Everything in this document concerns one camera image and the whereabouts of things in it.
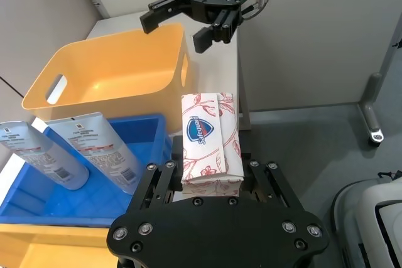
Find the plastic tube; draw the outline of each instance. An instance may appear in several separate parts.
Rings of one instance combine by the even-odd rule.
[[[134,193],[141,163],[100,112],[46,123],[124,192]]]
[[[69,190],[83,186],[88,169],[27,122],[0,124],[0,142],[54,182]]]

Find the gray floor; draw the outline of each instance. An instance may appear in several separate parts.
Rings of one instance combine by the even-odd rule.
[[[369,147],[355,105],[252,114],[254,157],[276,161],[306,210],[323,219],[336,192],[379,171],[402,170],[402,50],[393,60],[375,108],[386,136]],[[315,257],[315,267],[342,267],[335,239]]]

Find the soap box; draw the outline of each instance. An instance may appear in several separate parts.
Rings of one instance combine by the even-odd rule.
[[[238,196],[244,173],[233,95],[182,96],[183,196]]]

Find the metal stand leg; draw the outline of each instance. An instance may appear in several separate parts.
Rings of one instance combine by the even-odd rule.
[[[373,107],[373,103],[376,101],[376,92],[381,83],[381,77],[382,75],[380,73],[373,73],[370,76],[363,97],[359,102],[359,107],[363,113],[367,131],[369,133],[369,143],[376,147],[378,147],[384,140],[384,135],[381,131]]]
[[[239,119],[239,130],[251,130],[250,111],[247,104],[246,89],[244,88],[243,71],[239,51],[237,51],[237,66],[237,72],[239,75],[239,108],[242,112],[242,117]]]

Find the basket handle hole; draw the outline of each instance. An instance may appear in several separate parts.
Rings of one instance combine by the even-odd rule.
[[[64,75],[57,75],[53,83],[50,85],[48,92],[46,93],[47,102],[51,105],[56,104],[66,86],[66,77]]]
[[[188,58],[187,58],[187,54],[184,54],[183,66],[182,66],[182,86],[183,87],[186,84],[187,70],[188,70]]]

